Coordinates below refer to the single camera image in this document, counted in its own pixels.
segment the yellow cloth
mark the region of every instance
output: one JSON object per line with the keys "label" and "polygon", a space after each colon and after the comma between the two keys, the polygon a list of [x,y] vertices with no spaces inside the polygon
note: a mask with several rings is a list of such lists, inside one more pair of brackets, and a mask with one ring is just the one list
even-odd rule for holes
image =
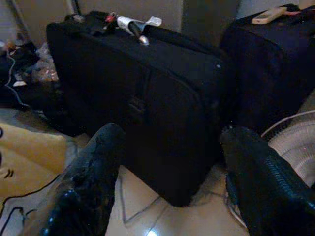
{"label": "yellow cloth", "polygon": [[0,212],[6,198],[34,192],[63,171],[66,140],[1,124]]}

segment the white phone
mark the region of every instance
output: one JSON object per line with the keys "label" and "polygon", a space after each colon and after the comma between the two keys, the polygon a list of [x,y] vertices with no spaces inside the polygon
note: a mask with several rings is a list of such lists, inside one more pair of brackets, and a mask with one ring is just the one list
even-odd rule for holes
{"label": "white phone", "polygon": [[254,17],[252,19],[253,24],[258,24],[258,25],[264,25],[267,24],[274,19],[282,16],[285,12],[287,11],[286,7],[276,7],[269,9],[268,11],[265,11],[261,13],[260,15]]}

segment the black suitcase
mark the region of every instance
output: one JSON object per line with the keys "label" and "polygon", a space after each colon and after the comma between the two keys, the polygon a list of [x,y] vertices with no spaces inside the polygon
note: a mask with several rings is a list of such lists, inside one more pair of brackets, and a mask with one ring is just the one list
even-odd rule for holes
{"label": "black suitcase", "polygon": [[[288,11],[298,11],[292,4]],[[258,133],[295,114],[315,87],[313,7],[266,25],[251,24],[256,15],[231,24],[222,38],[238,68],[240,107],[236,124]]]}
{"label": "black suitcase", "polygon": [[121,126],[125,166],[185,206],[221,157],[219,134],[234,111],[233,66],[220,49],[165,29],[145,27],[149,46],[121,29],[104,32],[106,16],[47,27],[70,113],[90,135],[109,122]]}

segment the fan grille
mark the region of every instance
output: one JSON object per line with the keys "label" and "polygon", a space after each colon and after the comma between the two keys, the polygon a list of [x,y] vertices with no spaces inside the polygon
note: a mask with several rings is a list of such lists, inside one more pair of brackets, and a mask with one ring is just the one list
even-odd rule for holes
{"label": "fan grille", "polygon": [[262,138],[285,159],[308,187],[315,184],[315,111],[287,117]]}

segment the luggage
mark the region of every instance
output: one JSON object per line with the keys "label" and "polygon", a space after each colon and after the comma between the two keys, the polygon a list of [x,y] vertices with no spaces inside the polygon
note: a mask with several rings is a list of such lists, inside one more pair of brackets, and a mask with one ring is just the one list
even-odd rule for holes
{"label": "luggage", "polygon": [[108,14],[69,16],[47,38],[70,114],[90,135],[109,122],[127,135],[125,166],[174,206],[188,205],[221,157],[235,73],[225,54],[154,26],[141,45]]}
{"label": "luggage", "polygon": [[[292,4],[289,11],[299,10]],[[235,21],[220,47],[238,68],[239,112],[235,123],[258,133],[295,114],[315,86],[315,20],[311,8],[253,25]]]}

